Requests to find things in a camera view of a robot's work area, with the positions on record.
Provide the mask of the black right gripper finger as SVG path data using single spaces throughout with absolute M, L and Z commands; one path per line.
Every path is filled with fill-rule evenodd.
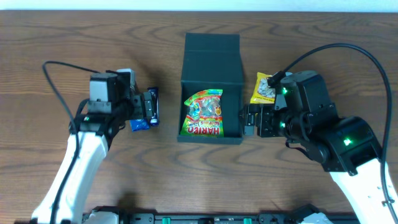
M 246 116 L 247 114 L 256 114 L 257 104 L 245 104 L 243 108 L 239 111 L 240 116 Z
M 246 113 L 244 117 L 244 134 L 247 136 L 254 135 L 254 127 L 256 123 L 255 113 Z

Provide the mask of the yellow sunflower seed bag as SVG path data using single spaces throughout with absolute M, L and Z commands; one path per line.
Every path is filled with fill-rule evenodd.
M 273 104 L 275 102 L 275 88 L 268 85 L 267 79 L 271 75 L 257 72 L 256 85 L 250 99 L 251 104 Z

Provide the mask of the blue Oreo cookie pack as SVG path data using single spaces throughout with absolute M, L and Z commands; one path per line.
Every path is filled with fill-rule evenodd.
M 132 119 L 129 121 L 131 131 L 142 131 L 150 128 L 150 124 L 146 119 Z

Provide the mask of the blue Dairy Milk bar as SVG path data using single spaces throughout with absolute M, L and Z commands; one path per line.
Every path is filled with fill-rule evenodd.
M 147 90 L 152 94 L 152 102 L 153 102 L 153 117 L 151 119 L 149 119 L 149 123 L 151 126 L 158 126 L 160 124 L 159 88 L 158 87 L 150 87 Z

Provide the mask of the green Haribo gummy bag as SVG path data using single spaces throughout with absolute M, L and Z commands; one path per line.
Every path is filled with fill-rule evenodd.
M 199 91 L 185 100 L 187 115 L 180 134 L 223 138 L 222 94 L 223 91 L 220 89 L 207 89 Z

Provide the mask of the dark green cardboard box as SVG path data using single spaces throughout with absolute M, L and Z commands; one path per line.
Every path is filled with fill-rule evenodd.
M 240 114 L 243 110 L 244 74 L 240 55 L 240 35 L 185 35 L 181 75 L 181 104 L 178 130 L 182 130 L 188 108 L 184 105 L 193 94 L 207 89 L 220 89 L 222 138 L 177 135 L 178 142 L 239 145 L 243 142 Z

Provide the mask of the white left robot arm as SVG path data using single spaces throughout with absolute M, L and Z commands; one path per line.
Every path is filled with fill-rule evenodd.
M 93 179 L 126 123 L 135 131 L 159 124 L 158 89 L 139 91 L 130 68 L 93 73 L 90 96 L 72 115 L 65 157 L 33 223 L 82 222 Z

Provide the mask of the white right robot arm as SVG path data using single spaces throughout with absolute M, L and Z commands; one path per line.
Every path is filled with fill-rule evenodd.
M 244 107 L 244 133 L 284 137 L 329 173 L 349 200 L 360 223 L 395 223 L 397 194 L 382 161 L 382 147 L 368 123 L 340 117 L 323 77 L 316 71 L 265 79 L 275 90 L 272 104 Z

